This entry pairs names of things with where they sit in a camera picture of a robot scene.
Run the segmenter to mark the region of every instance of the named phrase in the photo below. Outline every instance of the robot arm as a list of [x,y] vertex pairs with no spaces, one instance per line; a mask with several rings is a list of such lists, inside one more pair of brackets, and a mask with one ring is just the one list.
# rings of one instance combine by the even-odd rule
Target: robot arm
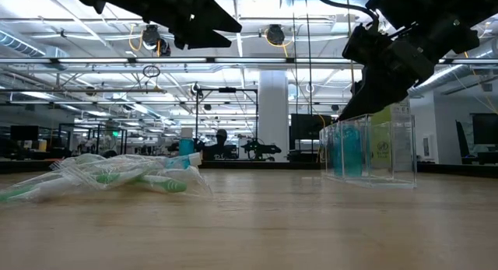
[[[369,0],[366,8],[321,1],[373,19],[370,27],[354,29],[342,52],[364,68],[363,80],[352,85],[352,99],[339,120],[372,114],[405,99],[407,90],[432,76],[449,51],[460,54],[478,47],[471,27],[498,13],[498,0]],[[397,33],[378,31],[377,10]]]
[[106,2],[169,28],[175,46],[184,49],[230,47],[232,42],[214,30],[240,33],[242,26],[215,0],[80,0],[101,14]]

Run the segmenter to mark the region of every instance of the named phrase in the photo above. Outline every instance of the teal object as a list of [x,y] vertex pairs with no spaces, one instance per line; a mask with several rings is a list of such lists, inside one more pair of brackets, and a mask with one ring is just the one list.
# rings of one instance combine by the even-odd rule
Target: teal object
[[180,155],[187,156],[194,153],[194,140],[181,139],[180,140]]
[[[339,125],[337,131],[334,132],[333,139],[335,176],[361,177],[363,173],[363,155],[359,130],[352,125]],[[342,172],[343,157],[345,173]]]

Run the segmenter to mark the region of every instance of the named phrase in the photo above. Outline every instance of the computer monitor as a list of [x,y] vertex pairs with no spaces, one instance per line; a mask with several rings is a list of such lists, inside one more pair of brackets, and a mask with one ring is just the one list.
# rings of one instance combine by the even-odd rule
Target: computer monitor
[[498,145],[498,114],[473,114],[474,144]]
[[308,139],[318,140],[320,130],[332,122],[330,115],[291,114],[290,115],[290,138],[291,140]]
[[37,141],[38,126],[11,125],[10,139],[14,141]]

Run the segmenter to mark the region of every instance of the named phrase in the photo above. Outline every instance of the ceiling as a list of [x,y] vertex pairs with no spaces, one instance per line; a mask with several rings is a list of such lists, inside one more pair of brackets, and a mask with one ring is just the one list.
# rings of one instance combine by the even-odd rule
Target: ceiling
[[[0,30],[8,30],[18,38],[22,38],[34,47],[58,47],[69,57],[76,58],[116,58],[116,57],[155,57],[154,53],[141,47],[138,51],[132,48],[139,46],[140,32],[145,28],[140,17],[120,9],[114,5],[107,4],[102,16],[95,13],[94,9],[83,5],[78,0],[57,0],[66,7],[74,16],[81,19],[88,28],[103,41],[98,40],[88,29],[78,24],[72,15],[65,9],[57,6],[51,0],[0,0]],[[368,23],[367,16],[358,12],[351,12],[348,18],[347,11],[322,4],[318,0],[216,0],[231,16],[239,19],[243,30],[238,36],[235,33],[222,33],[233,44],[230,48],[209,48],[198,50],[179,50],[172,45],[172,57],[264,57],[264,58],[340,58],[342,50],[347,42],[349,28],[354,28],[361,23]],[[393,33],[394,29],[381,18],[382,29]],[[476,29],[483,39],[493,36],[495,33],[494,19],[487,20],[488,23],[479,24]],[[286,34],[286,49],[273,47],[264,38],[264,32],[270,24],[279,24]],[[171,40],[166,27],[160,27],[163,37]],[[0,46],[0,57],[26,57],[10,48]],[[142,78],[140,72],[144,65],[68,65],[66,70],[58,72],[47,69],[43,65],[11,65],[14,72],[29,74],[33,80],[39,83],[11,81],[10,86],[4,84],[5,88],[53,88],[64,84],[67,89],[85,89],[93,86],[96,89],[122,89],[148,88],[155,85],[164,91],[163,93],[125,93],[115,92],[121,100],[133,101],[164,101],[164,102],[187,102],[192,100],[191,87],[197,83],[204,88],[216,88],[221,86],[237,88],[258,88],[259,65],[158,65],[161,75],[156,79],[143,79],[140,83],[137,77]],[[313,67],[311,72],[308,68],[300,66],[280,67],[287,72],[291,89],[295,89],[295,82],[300,84],[298,111],[308,112],[305,105],[310,95],[313,94],[315,101],[328,102],[328,104],[315,106],[315,112],[320,114],[333,114],[332,103],[346,103],[350,98],[349,87],[352,81],[361,79],[361,71],[355,66],[352,71],[348,65],[322,65]],[[40,98],[17,94],[18,100],[39,100]],[[81,101],[112,101],[112,93],[98,93],[95,96],[87,96],[85,93],[54,94],[52,100],[71,98]],[[251,98],[244,94],[213,93],[210,100],[229,101],[231,105],[212,106],[212,110],[203,110],[204,114],[253,114],[255,107],[250,104]],[[191,121],[193,118],[192,106],[171,105],[145,105],[150,113],[143,114],[137,110],[126,110],[124,105],[109,105],[104,108],[97,105],[73,105],[78,110],[98,110],[111,114],[114,117],[151,118],[150,113],[174,119],[175,124]],[[295,104],[289,109],[296,112]],[[93,118],[102,118],[92,114],[86,114]],[[243,126],[250,127],[251,121],[242,121]]]

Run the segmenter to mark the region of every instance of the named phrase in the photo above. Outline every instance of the ceiling pipe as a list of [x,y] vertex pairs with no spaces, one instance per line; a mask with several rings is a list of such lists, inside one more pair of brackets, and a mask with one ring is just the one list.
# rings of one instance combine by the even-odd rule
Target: ceiling pipe
[[159,89],[0,89],[0,93],[41,92],[41,93],[166,93]]
[[[498,37],[488,40],[479,47],[467,52],[469,58],[498,58]],[[427,91],[441,87],[449,82],[464,78],[472,74],[470,65],[453,65],[436,72],[433,76],[427,79],[424,83],[417,87],[412,87],[408,90],[410,96],[422,95]]]
[[0,45],[11,48],[28,57],[43,57],[46,54],[44,50],[38,49],[22,40],[3,26],[0,26]]
[[93,31],[92,29],[90,29],[90,27],[88,27],[82,20],[80,20],[78,18],[78,16],[76,16],[73,12],[71,12],[71,10],[67,9],[64,5],[62,5],[58,0],[50,0],[51,2],[53,2],[55,5],[57,5],[58,7],[60,7],[61,9],[63,9],[64,11],[66,11],[71,17],[72,19],[78,23],[83,29],[85,29],[88,33],[90,33],[92,36],[94,36],[95,38],[97,38],[105,47],[108,47],[109,49],[111,49],[114,53],[116,53],[117,55],[121,55],[121,53],[119,53],[118,51],[116,51],[114,49],[114,47],[112,47],[112,44],[108,43],[105,39],[103,39],[102,37],[100,37],[97,33],[95,33],[95,31]]

